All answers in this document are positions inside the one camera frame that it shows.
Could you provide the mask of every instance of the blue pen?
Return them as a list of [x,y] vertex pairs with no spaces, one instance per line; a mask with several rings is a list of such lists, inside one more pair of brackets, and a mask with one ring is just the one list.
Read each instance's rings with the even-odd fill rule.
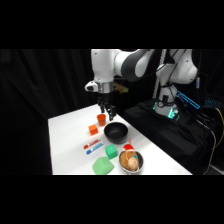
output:
[[89,155],[90,153],[92,153],[93,151],[95,151],[96,149],[100,148],[102,145],[104,145],[103,142],[101,142],[99,145],[97,145],[96,147],[90,149],[89,151],[86,152],[87,155]]

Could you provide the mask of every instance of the red block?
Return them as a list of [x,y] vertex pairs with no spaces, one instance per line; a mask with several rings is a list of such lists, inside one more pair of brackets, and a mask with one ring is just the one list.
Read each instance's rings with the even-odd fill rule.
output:
[[89,132],[91,135],[95,135],[95,134],[98,134],[98,129],[96,127],[96,125],[92,125],[89,127]]

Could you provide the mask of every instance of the white table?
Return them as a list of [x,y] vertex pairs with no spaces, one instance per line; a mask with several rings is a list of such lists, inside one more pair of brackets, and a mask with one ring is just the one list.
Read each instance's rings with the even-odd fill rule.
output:
[[[100,108],[97,105],[65,114],[49,120],[51,159],[54,175],[94,175],[92,166],[100,157],[106,157],[105,146],[111,145],[104,135],[104,127],[99,127],[97,115]],[[154,143],[145,138],[120,116],[112,122],[122,122],[129,130],[128,138],[132,140],[135,150],[138,150],[145,161],[139,174],[143,175],[191,175],[185,168],[169,157]],[[96,124],[99,133],[91,136],[88,127]],[[104,146],[86,155],[83,147],[100,138]],[[118,153],[124,145],[115,145]],[[111,160],[115,168],[109,175],[123,175],[119,157]]]

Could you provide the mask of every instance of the red cup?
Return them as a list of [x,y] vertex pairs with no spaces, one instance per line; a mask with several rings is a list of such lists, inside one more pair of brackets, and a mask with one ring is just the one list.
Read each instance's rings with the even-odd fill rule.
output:
[[105,126],[106,125],[106,115],[105,114],[100,114],[97,116],[97,119],[98,119],[98,122],[99,122],[99,125],[101,127]]

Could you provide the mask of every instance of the cable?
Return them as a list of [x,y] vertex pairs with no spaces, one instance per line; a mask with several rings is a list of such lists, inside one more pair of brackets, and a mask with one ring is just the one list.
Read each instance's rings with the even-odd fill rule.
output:
[[208,169],[205,171],[205,173],[204,173],[203,175],[205,175],[205,174],[209,171],[209,169],[210,169],[210,167],[211,167],[211,163],[212,163],[213,155],[214,155],[214,152],[215,152],[216,137],[215,137],[215,134],[214,134],[213,131],[211,131],[211,133],[212,133],[212,135],[213,135],[213,137],[214,137],[214,146],[213,146],[213,148],[212,148],[212,154],[211,154],[211,157],[210,157],[210,160],[209,160]]
[[219,143],[218,143],[218,144],[216,145],[216,147],[215,147],[215,148],[217,148],[217,147],[221,144],[221,142],[222,142],[222,140],[223,140],[223,138],[224,138],[224,119],[223,119],[223,116],[222,116],[221,111],[220,111],[218,108],[215,108],[215,109],[219,112],[219,114],[220,114],[220,116],[221,116],[221,119],[222,119],[222,124],[223,124],[223,133],[222,133],[222,137],[221,137]]
[[157,73],[158,71],[160,71],[161,69],[163,69],[173,58],[174,58],[174,56],[177,54],[177,52],[179,51],[180,49],[177,49],[176,51],[175,51],[175,53],[173,54],[173,56],[171,56],[171,58],[170,58],[170,60],[165,64],[165,65],[163,65],[161,68],[159,68],[158,70],[156,70],[155,72],[153,72],[153,73],[151,73],[151,74],[149,74],[149,75],[146,75],[146,76],[143,76],[142,78],[146,78],[146,77],[149,77],[149,76],[151,76],[151,75],[153,75],[153,74],[155,74],[155,73]]
[[[201,73],[202,53],[203,53],[202,50],[203,50],[203,49],[201,49],[201,51],[200,51],[200,58],[199,58],[198,72],[197,72],[196,80],[197,80],[197,78],[200,76],[200,74],[202,74],[202,73]],[[201,107],[201,99],[200,99],[200,95],[199,95],[199,88],[196,87],[196,91],[197,91],[197,97],[198,97],[198,102],[199,102],[200,110],[201,110],[201,113],[203,114],[203,109],[202,109],[202,107]],[[203,121],[203,129],[204,129],[204,138],[206,138],[206,135],[205,135],[205,127],[204,127],[204,125],[206,124],[206,122],[205,122],[204,119],[202,119],[202,121]]]
[[[172,76],[174,70],[176,69],[177,65],[178,65],[178,63],[176,64],[176,66],[174,67],[173,71],[171,72],[171,74],[170,74],[170,76],[169,76],[168,84],[169,84],[169,82],[170,82],[170,78],[171,78],[171,76]],[[170,85],[169,85],[169,89],[170,89],[170,92],[171,92],[171,94],[172,94],[173,101],[175,102],[175,98],[174,98],[174,95],[173,95],[173,92],[172,92],[172,89],[171,89]],[[193,133],[192,130],[190,129],[190,127],[189,127],[188,123],[186,122],[186,120],[184,119],[184,116],[183,116],[182,112],[181,112],[180,110],[179,110],[179,112],[180,112],[181,117],[182,117],[183,120],[184,120],[184,123],[187,124],[187,128],[188,128],[188,130],[190,131],[192,137],[194,138],[194,140],[195,140],[195,142],[196,142],[198,148],[200,149],[200,148],[201,148],[201,145],[198,143],[198,141],[197,141],[197,139],[196,139],[194,133]]]

